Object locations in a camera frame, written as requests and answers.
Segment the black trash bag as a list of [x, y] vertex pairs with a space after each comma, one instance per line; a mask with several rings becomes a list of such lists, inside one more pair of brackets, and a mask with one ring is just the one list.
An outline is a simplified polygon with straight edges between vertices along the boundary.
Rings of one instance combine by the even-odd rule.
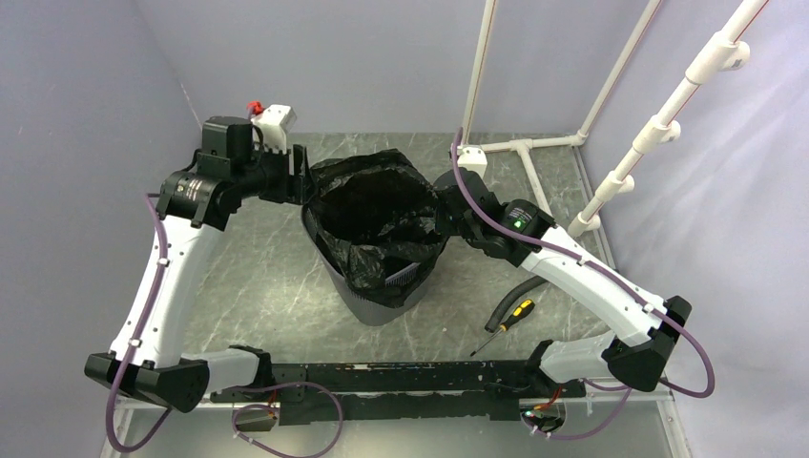
[[310, 172], [317, 191], [303, 208], [353, 291], [379, 291], [406, 262], [443, 253], [435, 188], [401, 151], [325, 159]]

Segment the grey mesh trash bin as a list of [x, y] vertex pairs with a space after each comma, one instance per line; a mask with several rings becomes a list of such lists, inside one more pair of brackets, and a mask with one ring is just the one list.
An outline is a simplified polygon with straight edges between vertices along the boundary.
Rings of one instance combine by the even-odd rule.
[[327, 257], [325, 243], [317, 233], [315, 219], [306, 208], [301, 210], [301, 223], [339, 297], [360, 323], [369, 326], [390, 323], [415, 307], [426, 295], [428, 279], [436, 266], [436, 260], [406, 262], [404, 267], [384, 279], [381, 290], [359, 294], [349, 287], [342, 271]]

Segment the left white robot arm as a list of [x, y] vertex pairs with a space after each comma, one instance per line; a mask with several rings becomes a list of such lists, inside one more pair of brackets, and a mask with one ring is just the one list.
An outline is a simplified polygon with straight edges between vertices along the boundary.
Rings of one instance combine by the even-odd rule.
[[149, 204], [155, 239], [131, 311], [85, 375], [112, 395], [179, 412], [236, 387], [259, 401], [274, 387], [269, 353], [246, 345], [188, 354], [183, 335], [208, 260], [229, 218], [248, 198], [305, 203], [313, 194], [307, 153], [287, 135], [296, 120], [273, 105], [248, 117], [213, 116], [189, 166], [171, 173]]

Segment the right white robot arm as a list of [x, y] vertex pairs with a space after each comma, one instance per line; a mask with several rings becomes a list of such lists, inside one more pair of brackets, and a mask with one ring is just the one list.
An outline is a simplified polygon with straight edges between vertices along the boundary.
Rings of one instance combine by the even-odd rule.
[[434, 182], [438, 229], [560, 288], [608, 327], [593, 338], [539, 343], [525, 373], [529, 390], [548, 396], [574, 379], [612, 377], [630, 388], [653, 391], [691, 305], [627, 281], [532, 202], [502, 203], [477, 174], [462, 169], [459, 176], [464, 189], [452, 172]]

